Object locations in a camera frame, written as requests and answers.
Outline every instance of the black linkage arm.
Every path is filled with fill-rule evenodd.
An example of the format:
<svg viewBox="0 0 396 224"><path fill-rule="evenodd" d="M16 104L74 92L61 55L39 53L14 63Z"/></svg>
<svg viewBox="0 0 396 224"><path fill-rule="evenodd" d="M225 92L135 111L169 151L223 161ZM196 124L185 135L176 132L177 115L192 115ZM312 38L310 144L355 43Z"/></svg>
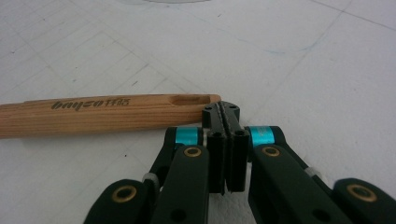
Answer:
<svg viewBox="0 0 396 224"><path fill-rule="evenodd" d="M208 195L244 191L257 223L396 223L396 202L359 179L331 190L276 126L239 125L238 106L203 110L202 128L171 127L142 182L121 180L99 197L85 223L207 223Z"/></svg>

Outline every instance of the white spacer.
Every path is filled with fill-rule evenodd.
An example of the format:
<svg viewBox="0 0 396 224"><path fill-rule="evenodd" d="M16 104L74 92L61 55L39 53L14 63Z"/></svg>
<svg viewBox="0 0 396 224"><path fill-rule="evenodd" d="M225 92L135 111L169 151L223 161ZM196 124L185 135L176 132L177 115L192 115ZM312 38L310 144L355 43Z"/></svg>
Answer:
<svg viewBox="0 0 396 224"><path fill-rule="evenodd" d="M160 195L160 180L158 179L158 176L153 173L146 173L145 175L143 175L142 183L145 182L145 180L152 181L152 183L154 184L155 198L158 198L158 196Z"/></svg>
<svg viewBox="0 0 396 224"><path fill-rule="evenodd" d="M307 167L305 169L305 172L309 175L309 177L312 177L314 175L317 175L322 181L323 183L325 183L326 185L328 184L327 178L326 176L324 176L321 172L319 172L316 168L314 167Z"/></svg>
<svg viewBox="0 0 396 224"><path fill-rule="evenodd" d="M210 131L210 129L203 129L203 138L204 141L202 143L203 147L206 147L207 145L207 133Z"/></svg>

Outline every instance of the wooden craft stick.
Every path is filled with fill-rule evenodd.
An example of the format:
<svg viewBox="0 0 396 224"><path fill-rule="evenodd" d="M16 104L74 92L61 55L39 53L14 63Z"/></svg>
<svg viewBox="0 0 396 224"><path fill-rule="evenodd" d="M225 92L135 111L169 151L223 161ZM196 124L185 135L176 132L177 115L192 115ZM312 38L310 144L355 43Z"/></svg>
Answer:
<svg viewBox="0 0 396 224"><path fill-rule="evenodd" d="M123 132L201 120L216 94L118 95L0 105L0 138Z"/></svg>

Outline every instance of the black plastic part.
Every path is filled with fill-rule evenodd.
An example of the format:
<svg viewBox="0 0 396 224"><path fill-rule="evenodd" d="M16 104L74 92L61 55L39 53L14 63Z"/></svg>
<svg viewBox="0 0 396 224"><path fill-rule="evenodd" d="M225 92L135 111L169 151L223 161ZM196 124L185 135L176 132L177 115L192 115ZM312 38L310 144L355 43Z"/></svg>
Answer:
<svg viewBox="0 0 396 224"><path fill-rule="evenodd" d="M278 156L262 152L275 148ZM248 202L257 223L352 223L283 147L252 153Z"/></svg>
<svg viewBox="0 0 396 224"><path fill-rule="evenodd" d="M176 131L176 127L166 129L163 147L149 170L150 173L158 176L160 187L163 186L175 153Z"/></svg>
<svg viewBox="0 0 396 224"><path fill-rule="evenodd" d="M248 126L245 127L245 130L251 133L251 130ZM253 141L250 138L248 141L247 162L251 162L251 158L253 157L252 153L253 153Z"/></svg>
<svg viewBox="0 0 396 224"><path fill-rule="evenodd" d="M293 159L300 165L303 170L308 168L308 165L297 155L297 153L294 152L293 149L291 149L291 147L289 147L288 143L286 142L285 134L283 134L282 130L277 126L270 126L270 128L274 134L275 145L283 147L285 150L287 150L289 155L293 157ZM317 175L314 175L311 178L325 193L330 196L332 190Z"/></svg>
<svg viewBox="0 0 396 224"><path fill-rule="evenodd" d="M239 125L237 105L218 102L203 110L203 128L210 152L210 192L224 193L224 180L229 191L244 191L248 161L249 132Z"/></svg>
<svg viewBox="0 0 396 224"><path fill-rule="evenodd" d="M222 125L218 104L207 105L202 111L202 127L206 133L206 148L210 153L209 191L224 194L227 134Z"/></svg>
<svg viewBox="0 0 396 224"><path fill-rule="evenodd" d="M202 128L198 128L198 145L202 146L204 144L204 131Z"/></svg>
<svg viewBox="0 0 396 224"><path fill-rule="evenodd" d="M396 223L395 200L370 183L355 178L338 180L332 197L355 223Z"/></svg>
<svg viewBox="0 0 396 224"><path fill-rule="evenodd" d="M196 157L185 150L199 148ZM180 147L174 157L151 223L207 223L209 153L205 147Z"/></svg>
<svg viewBox="0 0 396 224"><path fill-rule="evenodd" d="M113 193L120 187L134 186L136 195L128 202L113 201ZM149 223L150 209L148 191L144 184L135 180L120 180L108 186L92 206L85 224L146 224Z"/></svg>

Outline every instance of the hole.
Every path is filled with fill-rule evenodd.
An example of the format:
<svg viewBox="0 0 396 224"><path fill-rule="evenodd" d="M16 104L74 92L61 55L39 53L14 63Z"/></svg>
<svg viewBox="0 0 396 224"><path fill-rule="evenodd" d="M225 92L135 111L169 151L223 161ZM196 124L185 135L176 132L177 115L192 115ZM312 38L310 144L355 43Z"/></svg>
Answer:
<svg viewBox="0 0 396 224"><path fill-rule="evenodd" d="M173 210L171 213L171 218L175 222L182 222L184 219L186 219L186 217L187 217L186 212L181 209Z"/></svg>
<svg viewBox="0 0 396 224"><path fill-rule="evenodd" d="M125 199L131 194L132 194L132 190L131 189L122 189L122 190L117 192L117 197Z"/></svg>
<svg viewBox="0 0 396 224"><path fill-rule="evenodd" d="M196 148L189 150L189 154L196 154L196 153L198 153L198 149L196 149Z"/></svg>
<svg viewBox="0 0 396 224"><path fill-rule="evenodd" d="M266 149L266 152L267 152L268 154L276 154L276 149L274 149L274 148L268 148L268 149Z"/></svg>
<svg viewBox="0 0 396 224"><path fill-rule="evenodd" d="M196 96L196 95L177 95L169 99L172 105L207 105L210 104L210 96Z"/></svg>
<svg viewBox="0 0 396 224"><path fill-rule="evenodd" d="M242 136L242 135L245 134L245 132L242 131L242 130L239 130L239 131L236 131L235 134L238 135L238 136Z"/></svg>
<svg viewBox="0 0 396 224"><path fill-rule="evenodd" d="M330 222L332 220L332 218L330 217L330 215L320 209L316 209L312 212L312 215L314 215L315 218L317 218L318 220L322 221L322 222Z"/></svg>
<svg viewBox="0 0 396 224"><path fill-rule="evenodd" d="M370 193L370 191L368 191L367 189L364 189L364 188L354 188L353 192L355 192L356 194L359 194L361 197L366 197L366 198L369 198L372 195Z"/></svg>

